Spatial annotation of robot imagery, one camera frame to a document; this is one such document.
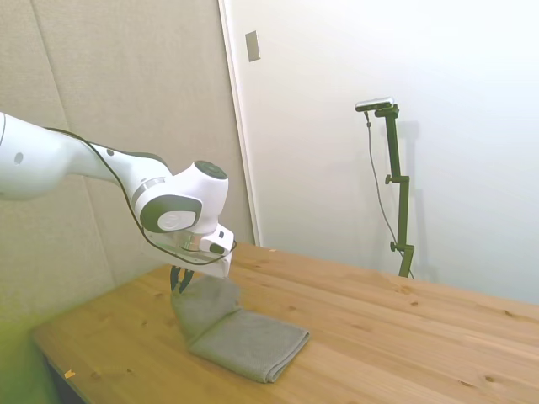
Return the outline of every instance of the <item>door frame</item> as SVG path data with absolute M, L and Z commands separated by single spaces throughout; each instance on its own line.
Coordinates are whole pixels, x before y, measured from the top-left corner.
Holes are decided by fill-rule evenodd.
M 257 203 L 256 203 L 256 193 L 254 192 L 254 182 L 253 176 L 250 171 L 250 161 L 249 161 L 249 147 L 248 147 L 248 136 L 245 125 L 245 119 L 242 114 L 242 102 L 240 99 L 241 91 L 241 80 L 236 73 L 234 68 L 234 49 L 232 45 L 232 21 L 231 14 L 229 13 L 232 9 L 230 4 L 232 0 L 219 0 L 219 14 L 221 15 L 221 27 L 222 27 L 222 36 L 225 43 L 225 51 L 227 54 L 227 64 L 228 64 L 228 75 L 230 77 L 230 87 L 232 90 L 232 101 L 234 102 L 234 112 L 236 114 L 236 125 L 237 125 L 237 135 L 239 139 L 239 147 L 242 153 L 242 162 L 243 162 L 243 173 L 245 175 L 245 186 L 247 188 L 247 198 L 249 203 L 249 210 L 251 213 L 251 221 L 253 223 L 253 236 L 254 243 L 257 246 L 264 246 L 264 241 L 262 235 L 260 234 L 260 224 L 257 212 Z

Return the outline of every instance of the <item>wooden table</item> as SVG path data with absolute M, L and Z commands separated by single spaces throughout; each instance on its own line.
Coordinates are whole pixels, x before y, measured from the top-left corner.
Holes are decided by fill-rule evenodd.
M 239 245 L 250 310 L 311 330 L 274 385 L 187 353 L 157 269 L 35 331 L 87 402 L 539 403 L 539 307 Z

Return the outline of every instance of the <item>white wall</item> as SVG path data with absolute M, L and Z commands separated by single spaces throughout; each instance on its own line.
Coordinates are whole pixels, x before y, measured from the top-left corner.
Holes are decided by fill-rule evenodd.
M 398 271 L 354 111 L 392 95 L 416 277 L 539 303 L 534 2 L 224 3 L 263 245 Z M 381 186 L 396 227 L 398 188 Z

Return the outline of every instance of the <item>gray towel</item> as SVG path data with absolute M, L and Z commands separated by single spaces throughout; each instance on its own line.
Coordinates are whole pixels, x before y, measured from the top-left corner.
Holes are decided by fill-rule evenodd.
M 172 293 L 191 353 L 260 383 L 273 383 L 309 339 L 309 332 L 242 309 L 230 279 L 206 276 Z

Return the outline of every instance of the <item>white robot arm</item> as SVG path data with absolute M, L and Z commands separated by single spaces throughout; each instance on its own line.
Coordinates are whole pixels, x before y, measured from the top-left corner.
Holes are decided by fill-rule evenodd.
M 173 175 L 159 156 L 128 153 L 0 113 L 0 199 L 32 199 L 68 174 L 120 186 L 148 243 L 145 253 L 188 270 L 228 276 L 234 235 L 218 217 L 228 177 L 210 162 Z

